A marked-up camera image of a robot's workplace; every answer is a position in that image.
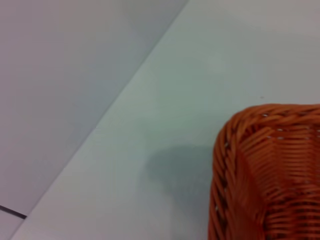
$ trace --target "black line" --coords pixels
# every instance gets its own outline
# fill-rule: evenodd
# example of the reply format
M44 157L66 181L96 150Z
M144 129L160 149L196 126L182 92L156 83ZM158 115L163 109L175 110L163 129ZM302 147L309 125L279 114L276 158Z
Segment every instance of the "black line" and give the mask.
M22 213L13 211L13 210L11 210L9 208L6 208L4 206L1 206L1 205L0 205L0 211L6 212L7 214L11 214L11 215L16 216L16 217L21 218L21 219L26 219L27 218L26 215L23 215Z

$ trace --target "white table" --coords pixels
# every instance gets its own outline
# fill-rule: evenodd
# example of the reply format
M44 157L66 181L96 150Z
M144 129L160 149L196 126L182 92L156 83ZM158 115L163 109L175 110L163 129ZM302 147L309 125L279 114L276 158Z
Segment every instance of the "white table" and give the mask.
M320 102L319 7L191 0L13 240L204 240L224 122Z

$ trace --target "orange wicker basket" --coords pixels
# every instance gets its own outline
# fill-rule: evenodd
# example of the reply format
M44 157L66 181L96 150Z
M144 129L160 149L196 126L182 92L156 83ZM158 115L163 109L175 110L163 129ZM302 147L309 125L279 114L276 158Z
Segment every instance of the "orange wicker basket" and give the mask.
M213 159L209 240L320 240L320 105L235 114Z

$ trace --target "wicker basket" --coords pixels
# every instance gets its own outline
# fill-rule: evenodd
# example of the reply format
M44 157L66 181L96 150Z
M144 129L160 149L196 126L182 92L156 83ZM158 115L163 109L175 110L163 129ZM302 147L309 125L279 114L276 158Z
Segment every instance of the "wicker basket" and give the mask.
M213 158L209 240L320 240L320 105L247 108Z

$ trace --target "white surface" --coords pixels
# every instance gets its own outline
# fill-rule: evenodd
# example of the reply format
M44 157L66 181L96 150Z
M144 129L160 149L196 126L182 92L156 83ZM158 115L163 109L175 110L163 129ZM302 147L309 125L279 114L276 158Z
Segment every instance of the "white surface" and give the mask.
M320 2L267 6L191 0L13 240L206 239L225 121L320 102Z
M0 1L0 205L29 214L185 2Z
M10 240L22 222L21 218L0 211L0 240Z

